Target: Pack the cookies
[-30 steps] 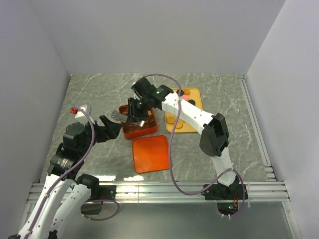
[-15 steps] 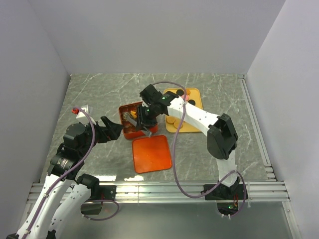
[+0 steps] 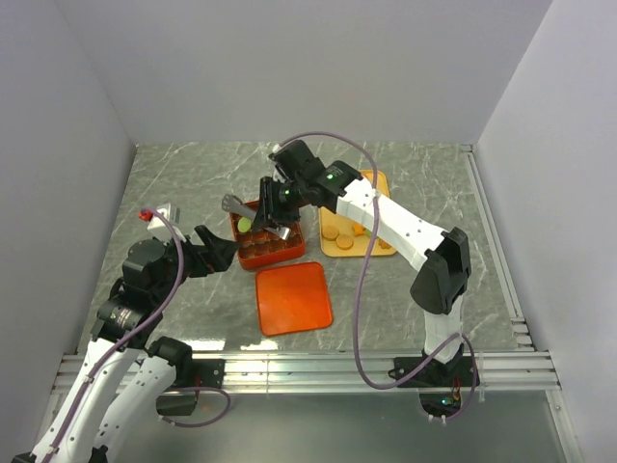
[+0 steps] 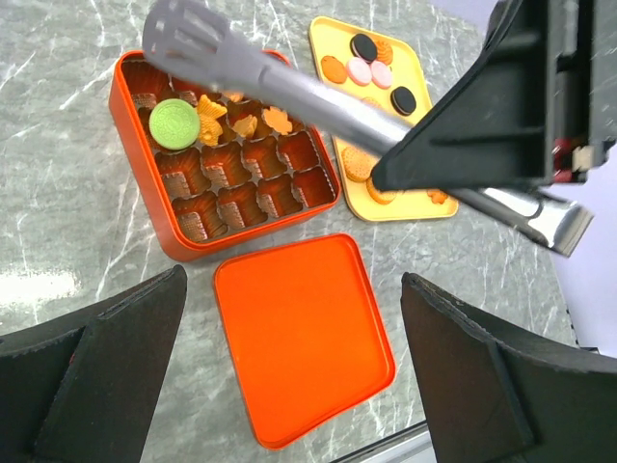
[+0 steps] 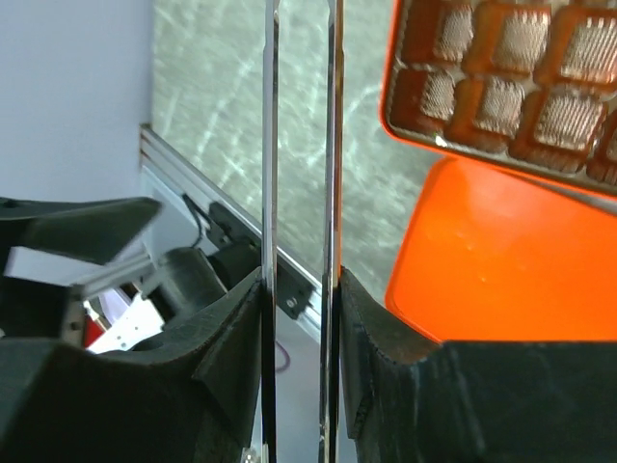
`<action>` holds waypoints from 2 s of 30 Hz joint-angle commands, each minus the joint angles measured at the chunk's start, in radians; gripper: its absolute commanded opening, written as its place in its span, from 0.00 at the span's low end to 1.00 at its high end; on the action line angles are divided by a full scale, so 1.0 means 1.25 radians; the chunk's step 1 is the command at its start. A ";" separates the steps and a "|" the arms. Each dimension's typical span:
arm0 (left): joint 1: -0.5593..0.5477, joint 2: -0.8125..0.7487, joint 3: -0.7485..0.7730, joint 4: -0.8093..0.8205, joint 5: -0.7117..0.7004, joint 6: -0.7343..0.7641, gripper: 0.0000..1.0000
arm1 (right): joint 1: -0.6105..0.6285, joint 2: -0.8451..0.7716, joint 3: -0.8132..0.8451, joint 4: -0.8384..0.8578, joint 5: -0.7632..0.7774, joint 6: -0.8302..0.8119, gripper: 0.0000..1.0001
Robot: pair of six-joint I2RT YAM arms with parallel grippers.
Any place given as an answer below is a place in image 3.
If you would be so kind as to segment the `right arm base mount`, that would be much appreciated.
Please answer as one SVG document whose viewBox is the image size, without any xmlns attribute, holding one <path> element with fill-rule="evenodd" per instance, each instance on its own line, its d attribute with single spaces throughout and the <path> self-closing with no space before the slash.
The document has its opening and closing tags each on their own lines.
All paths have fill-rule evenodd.
<svg viewBox="0 0 617 463">
<path fill-rule="evenodd" d="M 393 380 L 399 380 L 417 368 L 422 361 L 423 358 L 420 357 L 395 357 L 388 376 Z M 447 364 L 432 360 L 413 378 L 399 385 L 399 388 L 435 389 L 455 386 L 470 388 L 472 384 L 475 386 L 480 384 L 479 374 L 473 373 L 471 357 L 462 356 Z"/>
</svg>

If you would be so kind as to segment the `metal tongs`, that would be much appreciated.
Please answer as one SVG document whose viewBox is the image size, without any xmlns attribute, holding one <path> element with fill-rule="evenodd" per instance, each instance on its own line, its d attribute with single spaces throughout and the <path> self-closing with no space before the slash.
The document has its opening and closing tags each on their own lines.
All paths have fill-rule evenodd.
<svg viewBox="0 0 617 463">
<path fill-rule="evenodd" d="M 225 212 L 235 213 L 240 217 L 255 222 L 256 211 L 245 205 L 238 197 L 232 194 L 225 194 L 221 202 L 222 210 Z M 267 226 L 263 227 L 264 230 L 277 236 L 282 240 L 287 240 L 291 237 L 291 228 L 284 226 Z"/>
</svg>

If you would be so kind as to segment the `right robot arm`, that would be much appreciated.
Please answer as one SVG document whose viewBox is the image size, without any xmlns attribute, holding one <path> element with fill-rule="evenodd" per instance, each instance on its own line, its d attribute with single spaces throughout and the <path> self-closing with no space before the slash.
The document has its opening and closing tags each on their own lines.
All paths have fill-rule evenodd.
<svg viewBox="0 0 617 463">
<path fill-rule="evenodd" d="M 370 229 L 416 271 L 410 294 L 424 311 L 427 379 L 445 385 L 458 373 L 461 307 L 471 274 L 469 239 L 446 231 L 397 204 L 357 169 L 337 160 L 326 166 L 302 140 L 275 147 L 276 177 L 263 177 L 252 228 L 288 227 L 306 205 L 325 208 Z"/>
</svg>

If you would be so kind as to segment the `green macaron cookie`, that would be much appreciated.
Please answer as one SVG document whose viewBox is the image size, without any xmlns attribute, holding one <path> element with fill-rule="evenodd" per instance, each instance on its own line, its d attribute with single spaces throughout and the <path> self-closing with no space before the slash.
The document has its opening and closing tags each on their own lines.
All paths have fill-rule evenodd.
<svg viewBox="0 0 617 463">
<path fill-rule="evenodd" d="M 246 217 L 241 217 L 237 222 L 237 230 L 239 233 L 247 233 L 252 228 L 252 221 Z"/>
</svg>

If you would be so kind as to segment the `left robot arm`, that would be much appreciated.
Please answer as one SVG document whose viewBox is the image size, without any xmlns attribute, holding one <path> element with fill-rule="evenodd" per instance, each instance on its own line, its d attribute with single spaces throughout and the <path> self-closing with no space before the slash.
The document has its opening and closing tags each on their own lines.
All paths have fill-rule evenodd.
<svg viewBox="0 0 617 463">
<path fill-rule="evenodd" d="M 99 308 L 81 368 L 58 415 L 16 462 L 114 462 L 129 433 L 168 389 L 198 392 L 192 348 L 148 338 L 188 278 L 225 272 L 239 248 L 207 227 L 201 244 L 175 231 L 133 244 Z"/>
</svg>

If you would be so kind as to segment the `orange tin lid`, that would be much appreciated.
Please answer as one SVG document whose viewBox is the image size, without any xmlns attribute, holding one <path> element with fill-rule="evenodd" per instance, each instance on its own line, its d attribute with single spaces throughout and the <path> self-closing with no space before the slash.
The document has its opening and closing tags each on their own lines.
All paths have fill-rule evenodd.
<svg viewBox="0 0 617 463">
<path fill-rule="evenodd" d="M 324 269 L 316 261 L 259 270 L 255 297 L 266 337 L 324 329 L 334 321 Z"/>
</svg>

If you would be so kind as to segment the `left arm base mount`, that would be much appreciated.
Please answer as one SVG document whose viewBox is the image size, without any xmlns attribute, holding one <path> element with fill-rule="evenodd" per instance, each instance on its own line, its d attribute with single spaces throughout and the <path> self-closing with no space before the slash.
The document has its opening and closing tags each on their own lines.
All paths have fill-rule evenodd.
<svg viewBox="0 0 617 463">
<path fill-rule="evenodd" d="M 198 404 L 201 393 L 219 393 L 223 387 L 226 361 L 222 358 L 197 359 L 192 347 L 180 340 L 161 337 L 147 349 L 149 357 L 159 357 L 174 370 L 172 391 L 178 395 L 160 395 L 155 402 L 156 412 L 165 419 L 188 417 Z"/>
</svg>

